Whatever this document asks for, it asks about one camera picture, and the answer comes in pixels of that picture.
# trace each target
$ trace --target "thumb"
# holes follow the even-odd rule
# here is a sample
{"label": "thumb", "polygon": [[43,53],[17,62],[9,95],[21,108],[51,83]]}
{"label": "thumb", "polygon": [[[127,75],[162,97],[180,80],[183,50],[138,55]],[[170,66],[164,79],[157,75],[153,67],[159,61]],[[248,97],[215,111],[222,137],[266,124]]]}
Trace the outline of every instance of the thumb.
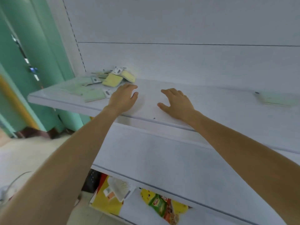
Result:
{"label": "thumb", "polygon": [[166,112],[167,114],[169,113],[169,106],[164,105],[162,102],[159,102],[157,104],[157,106],[164,112]]}
{"label": "thumb", "polygon": [[132,102],[132,104],[135,104],[138,94],[139,93],[137,91],[135,93],[133,93],[132,97],[130,98],[130,101]]}

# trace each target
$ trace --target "beige tile floor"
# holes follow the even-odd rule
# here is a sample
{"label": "beige tile floor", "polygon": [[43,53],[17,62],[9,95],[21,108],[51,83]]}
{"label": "beige tile floor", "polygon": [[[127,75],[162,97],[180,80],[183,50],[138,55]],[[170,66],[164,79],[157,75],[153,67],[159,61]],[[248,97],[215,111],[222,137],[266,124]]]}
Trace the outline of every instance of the beige tile floor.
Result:
{"label": "beige tile floor", "polygon": [[[7,140],[0,146],[0,187],[9,185],[17,176],[26,172],[15,182],[19,189],[33,172],[54,152],[69,135],[50,140],[43,137]],[[83,197],[69,218],[67,225],[123,225],[119,222],[88,206],[92,194],[83,193]]]}

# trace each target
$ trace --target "white plastic strainer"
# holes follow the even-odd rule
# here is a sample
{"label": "white plastic strainer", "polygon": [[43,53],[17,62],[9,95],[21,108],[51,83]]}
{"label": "white plastic strainer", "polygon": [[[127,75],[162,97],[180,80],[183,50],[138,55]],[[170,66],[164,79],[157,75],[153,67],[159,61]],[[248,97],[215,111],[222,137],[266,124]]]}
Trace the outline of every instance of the white plastic strainer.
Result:
{"label": "white plastic strainer", "polygon": [[122,202],[123,200],[127,199],[136,188],[128,182],[122,181],[114,177],[109,177],[107,179],[107,182],[113,190],[113,192],[115,193],[115,196],[119,202]]}

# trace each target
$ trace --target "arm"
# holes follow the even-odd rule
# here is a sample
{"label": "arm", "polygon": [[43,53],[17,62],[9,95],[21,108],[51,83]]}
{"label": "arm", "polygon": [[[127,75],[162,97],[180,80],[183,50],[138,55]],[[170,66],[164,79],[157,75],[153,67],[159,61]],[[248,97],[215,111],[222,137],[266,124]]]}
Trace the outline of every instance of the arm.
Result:
{"label": "arm", "polygon": [[186,95],[162,90],[158,107],[193,127],[288,225],[300,223],[300,166],[253,139],[196,111]]}
{"label": "arm", "polygon": [[108,106],[75,132],[33,174],[0,216],[0,224],[66,224],[91,165],[114,120],[137,100],[125,84]]}

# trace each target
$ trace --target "forearm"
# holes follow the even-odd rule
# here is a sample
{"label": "forearm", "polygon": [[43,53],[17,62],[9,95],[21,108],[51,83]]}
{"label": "forearm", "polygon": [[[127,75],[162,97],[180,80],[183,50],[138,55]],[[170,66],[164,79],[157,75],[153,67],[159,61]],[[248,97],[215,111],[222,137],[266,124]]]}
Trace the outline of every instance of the forearm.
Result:
{"label": "forearm", "polygon": [[211,144],[287,224],[299,224],[300,166],[198,111],[190,115],[187,123]]}
{"label": "forearm", "polygon": [[66,224],[72,205],[117,114],[104,109],[75,132],[14,196],[0,224]]}

